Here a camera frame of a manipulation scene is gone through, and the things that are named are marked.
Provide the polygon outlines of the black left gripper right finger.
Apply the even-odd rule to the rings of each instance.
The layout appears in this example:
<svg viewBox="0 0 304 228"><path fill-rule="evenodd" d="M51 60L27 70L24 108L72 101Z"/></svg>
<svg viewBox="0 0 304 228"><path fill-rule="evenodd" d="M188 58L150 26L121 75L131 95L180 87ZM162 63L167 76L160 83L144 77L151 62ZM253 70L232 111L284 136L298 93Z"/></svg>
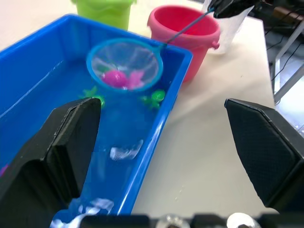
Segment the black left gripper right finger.
<svg viewBox="0 0 304 228"><path fill-rule="evenodd" d="M304 139L275 109L227 99L240 161L258 197L279 213L304 211Z"/></svg>

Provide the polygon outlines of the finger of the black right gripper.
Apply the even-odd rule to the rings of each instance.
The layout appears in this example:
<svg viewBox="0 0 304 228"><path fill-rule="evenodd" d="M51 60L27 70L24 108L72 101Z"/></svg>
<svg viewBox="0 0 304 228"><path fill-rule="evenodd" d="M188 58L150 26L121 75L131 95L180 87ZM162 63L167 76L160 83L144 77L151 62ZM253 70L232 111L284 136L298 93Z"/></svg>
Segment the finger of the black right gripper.
<svg viewBox="0 0 304 228"><path fill-rule="evenodd" d="M215 18L231 18L255 4L255 0L212 0L209 9L214 9Z"/></svg>

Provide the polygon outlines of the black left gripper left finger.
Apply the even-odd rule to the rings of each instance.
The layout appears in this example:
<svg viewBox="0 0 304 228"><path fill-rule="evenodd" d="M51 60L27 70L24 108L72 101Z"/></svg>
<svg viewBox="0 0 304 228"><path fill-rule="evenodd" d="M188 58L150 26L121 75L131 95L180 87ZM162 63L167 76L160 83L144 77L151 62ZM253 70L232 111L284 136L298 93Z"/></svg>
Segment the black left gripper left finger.
<svg viewBox="0 0 304 228"><path fill-rule="evenodd" d="M0 225L48 228L80 197L101 115L97 98L55 108L19 150L0 179Z"/></svg>

